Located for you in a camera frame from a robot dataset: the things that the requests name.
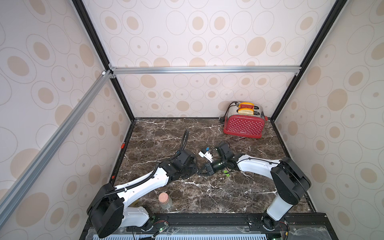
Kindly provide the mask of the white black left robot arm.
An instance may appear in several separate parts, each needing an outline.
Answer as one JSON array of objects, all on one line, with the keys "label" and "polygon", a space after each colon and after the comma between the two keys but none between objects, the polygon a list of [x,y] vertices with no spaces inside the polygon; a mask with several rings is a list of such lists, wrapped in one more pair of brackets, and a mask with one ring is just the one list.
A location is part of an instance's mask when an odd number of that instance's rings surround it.
[{"label": "white black left robot arm", "polygon": [[179,179],[187,179],[198,171],[197,158],[189,150],[159,163],[152,172],[129,183],[103,185],[87,209],[89,221],[100,239],[108,237],[122,227],[149,227],[153,217],[145,207],[131,207],[136,200],[153,190]]}]

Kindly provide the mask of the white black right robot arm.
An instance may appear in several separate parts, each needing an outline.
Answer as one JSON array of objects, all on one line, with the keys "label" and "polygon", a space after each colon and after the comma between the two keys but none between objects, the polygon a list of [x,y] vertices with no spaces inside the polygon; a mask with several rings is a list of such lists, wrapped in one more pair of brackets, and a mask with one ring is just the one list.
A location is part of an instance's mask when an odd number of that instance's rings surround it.
[{"label": "white black right robot arm", "polygon": [[290,158],[267,160],[247,154],[235,154],[227,142],[221,142],[216,151],[209,148],[200,150],[199,156],[209,160],[198,171],[199,176],[212,176],[222,170],[250,172],[274,181],[277,194],[271,205],[263,213],[262,221],[267,229],[274,228],[283,216],[307,193],[312,183],[298,165]]}]

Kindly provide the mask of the cork stoppered glass jar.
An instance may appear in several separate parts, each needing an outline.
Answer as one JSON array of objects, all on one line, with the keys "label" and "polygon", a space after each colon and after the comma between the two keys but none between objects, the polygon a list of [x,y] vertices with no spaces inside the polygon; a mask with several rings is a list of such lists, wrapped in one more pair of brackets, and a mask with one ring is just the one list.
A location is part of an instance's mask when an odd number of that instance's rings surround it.
[{"label": "cork stoppered glass jar", "polygon": [[165,192],[159,194],[158,199],[159,199],[159,204],[161,208],[164,210],[169,210],[173,205],[173,201],[171,197]]}]

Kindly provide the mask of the red polka dot toaster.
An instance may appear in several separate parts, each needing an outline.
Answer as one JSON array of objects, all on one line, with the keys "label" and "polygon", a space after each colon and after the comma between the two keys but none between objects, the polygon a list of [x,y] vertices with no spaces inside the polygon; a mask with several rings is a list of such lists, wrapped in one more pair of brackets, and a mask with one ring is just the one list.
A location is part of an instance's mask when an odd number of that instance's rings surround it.
[{"label": "red polka dot toaster", "polygon": [[227,135],[260,139],[268,117],[261,106],[248,102],[232,102],[225,115],[223,132]]}]

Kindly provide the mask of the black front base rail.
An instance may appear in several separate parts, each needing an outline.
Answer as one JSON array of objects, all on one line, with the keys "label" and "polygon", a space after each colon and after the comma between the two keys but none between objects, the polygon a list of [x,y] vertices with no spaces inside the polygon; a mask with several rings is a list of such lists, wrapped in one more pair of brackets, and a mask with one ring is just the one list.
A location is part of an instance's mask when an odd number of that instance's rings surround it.
[{"label": "black front base rail", "polygon": [[149,230],[122,227],[108,240],[336,240],[324,213],[291,213],[275,230],[266,230],[261,214],[157,214]]}]

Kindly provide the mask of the horizontal aluminium frame bar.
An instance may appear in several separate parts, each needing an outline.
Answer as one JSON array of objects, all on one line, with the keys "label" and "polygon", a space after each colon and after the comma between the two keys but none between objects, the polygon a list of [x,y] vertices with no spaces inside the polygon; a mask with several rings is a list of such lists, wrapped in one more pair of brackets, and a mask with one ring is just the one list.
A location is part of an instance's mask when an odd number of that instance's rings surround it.
[{"label": "horizontal aluminium frame bar", "polygon": [[122,74],[232,74],[232,73],[298,73],[300,66],[215,66],[215,67],[148,67],[112,68]]}]

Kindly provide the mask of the diagonal aluminium frame bar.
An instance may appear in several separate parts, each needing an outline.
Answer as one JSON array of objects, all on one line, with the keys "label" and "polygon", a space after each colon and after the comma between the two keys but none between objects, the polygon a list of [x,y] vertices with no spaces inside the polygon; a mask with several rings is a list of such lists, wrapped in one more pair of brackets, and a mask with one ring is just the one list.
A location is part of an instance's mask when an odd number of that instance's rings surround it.
[{"label": "diagonal aluminium frame bar", "polygon": [[31,164],[26,168],[21,177],[15,182],[10,192],[1,202],[1,227],[3,227],[17,206],[33,186],[39,175],[55,155],[59,147],[72,131],[79,119],[83,116],[91,102],[99,93],[104,84],[111,78],[112,71],[104,71],[93,83],[91,88],[79,101],[72,112],[67,116],[57,131],[52,135],[44,147],[38,152]]}]

